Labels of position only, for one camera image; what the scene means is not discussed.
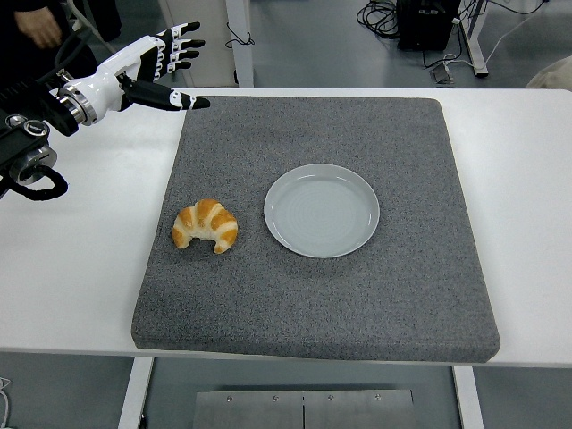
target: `desk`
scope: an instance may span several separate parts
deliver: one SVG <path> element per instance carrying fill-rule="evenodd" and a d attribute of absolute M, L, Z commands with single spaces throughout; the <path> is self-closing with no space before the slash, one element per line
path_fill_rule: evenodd
<path fill-rule="evenodd" d="M 572 123 L 567 91 L 204 89 L 201 95 L 432 97 L 442 104 L 500 333 L 489 365 L 572 366 Z M 133 106 L 71 138 L 54 201 L 0 202 L 0 350 L 141 350 L 130 322 L 184 113 Z"/>

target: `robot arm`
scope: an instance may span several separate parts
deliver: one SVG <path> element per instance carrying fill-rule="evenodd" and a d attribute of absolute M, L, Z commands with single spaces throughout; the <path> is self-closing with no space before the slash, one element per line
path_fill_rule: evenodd
<path fill-rule="evenodd" d="M 188 60 L 198 56 L 198 51 L 192 49 L 205 42 L 182 36 L 199 25 L 177 25 L 137 40 L 101 63 L 94 75 L 67 82 L 58 96 L 64 103 L 78 107 L 77 119 L 85 125 L 99 122 L 108 111 L 121 111 L 132 103 L 163 110 L 208 107 L 204 98 L 153 83 L 166 73 L 190 67 Z"/>
<path fill-rule="evenodd" d="M 79 125 L 100 122 L 108 111 L 122 111 L 133 103 L 174 111 L 209 107 L 205 98 L 154 83 L 166 73 L 190 67 L 189 60 L 198 56 L 193 49 L 205 42 L 182 37 L 198 27 L 198 22 L 182 24 L 145 36 L 87 78 L 58 73 L 66 83 L 57 95 L 34 80 L 0 91 L 0 198 L 8 189 L 39 200 L 57 198 L 67 190 L 65 180 L 52 170 L 57 155 L 47 142 L 46 122 L 71 136 Z M 54 183 L 52 189 L 26 188 L 45 176 Z"/>

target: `metal panel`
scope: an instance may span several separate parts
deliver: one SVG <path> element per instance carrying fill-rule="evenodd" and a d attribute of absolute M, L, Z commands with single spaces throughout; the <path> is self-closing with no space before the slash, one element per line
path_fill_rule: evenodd
<path fill-rule="evenodd" d="M 411 391 L 306 391 L 305 429 L 412 429 Z"/>
<path fill-rule="evenodd" d="M 300 391 L 209 391 L 197 394 L 193 429 L 302 429 Z"/>

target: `black cable loop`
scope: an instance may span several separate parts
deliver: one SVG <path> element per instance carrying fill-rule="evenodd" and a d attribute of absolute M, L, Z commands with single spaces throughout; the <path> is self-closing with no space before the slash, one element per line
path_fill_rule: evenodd
<path fill-rule="evenodd" d="M 224 45 L 226 47 L 228 47 L 229 49 L 232 49 L 232 42 L 236 42 L 239 45 L 243 45 L 243 46 L 247 46 L 247 45 L 254 45 L 254 40 L 252 39 L 252 37 L 250 36 L 250 31 L 248 31 L 248 40 L 245 42 L 244 40 L 242 40 L 238 34 L 236 34 L 234 31 L 232 31 L 231 26 L 229 25 L 229 23 L 226 23 L 226 26 L 228 27 L 228 29 L 231 31 L 232 35 L 235 38 L 232 38 L 231 40 L 229 40 L 228 42 L 226 42 Z"/>

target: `white plate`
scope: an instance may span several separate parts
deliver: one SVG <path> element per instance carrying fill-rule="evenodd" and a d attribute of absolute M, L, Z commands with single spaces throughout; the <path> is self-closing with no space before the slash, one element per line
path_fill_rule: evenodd
<path fill-rule="evenodd" d="M 265 200 L 272 235 L 305 257 L 341 257 L 363 246 L 379 222 L 374 190 L 338 165 L 310 164 L 278 179 Z"/>

